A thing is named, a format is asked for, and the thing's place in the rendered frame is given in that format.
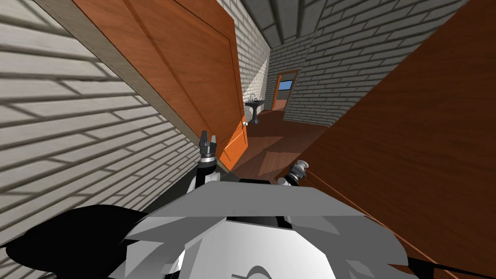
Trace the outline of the orange wooden door leaf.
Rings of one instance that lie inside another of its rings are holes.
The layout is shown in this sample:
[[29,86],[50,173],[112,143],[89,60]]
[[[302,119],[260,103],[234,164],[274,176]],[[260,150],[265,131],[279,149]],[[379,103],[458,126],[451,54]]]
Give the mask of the orange wooden door leaf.
[[231,170],[247,136],[235,24],[217,0],[73,0]]

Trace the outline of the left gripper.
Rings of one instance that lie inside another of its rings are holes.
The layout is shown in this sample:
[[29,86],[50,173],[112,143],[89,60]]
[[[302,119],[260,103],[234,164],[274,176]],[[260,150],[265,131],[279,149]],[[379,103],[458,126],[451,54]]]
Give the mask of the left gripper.
[[208,142],[207,131],[202,131],[200,136],[199,148],[201,156],[215,156],[217,149],[216,136],[212,135],[211,142]]

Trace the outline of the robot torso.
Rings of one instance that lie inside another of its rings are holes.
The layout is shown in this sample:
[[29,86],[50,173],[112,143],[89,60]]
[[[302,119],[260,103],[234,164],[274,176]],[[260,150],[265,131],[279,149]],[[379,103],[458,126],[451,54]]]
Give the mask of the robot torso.
[[126,238],[113,279],[418,279],[390,230],[312,187],[211,181]]

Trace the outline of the dark brown wooden door leaf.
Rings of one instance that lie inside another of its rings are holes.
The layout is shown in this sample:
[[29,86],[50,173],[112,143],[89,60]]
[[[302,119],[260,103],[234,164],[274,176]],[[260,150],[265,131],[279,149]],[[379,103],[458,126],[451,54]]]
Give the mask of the dark brown wooden door leaf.
[[301,156],[411,257],[496,277],[496,0],[468,0]]

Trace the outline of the black pedestal sink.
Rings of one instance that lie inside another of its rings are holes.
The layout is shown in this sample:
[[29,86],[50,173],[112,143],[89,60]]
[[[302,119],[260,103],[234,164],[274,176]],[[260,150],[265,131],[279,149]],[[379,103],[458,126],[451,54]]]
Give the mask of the black pedestal sink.
[[257,124],[259,123],[259,119],[257,117],[258,115],[258,109],[259,107],[262,107],[264,105],[265,101],[264,100],[259,100],[255,98],[254,94],[250,95],[250,98],[245,102],[245,106],[248,106],[252,108],[253,114],[252,114],[252,120],[250,121],[251,124]]

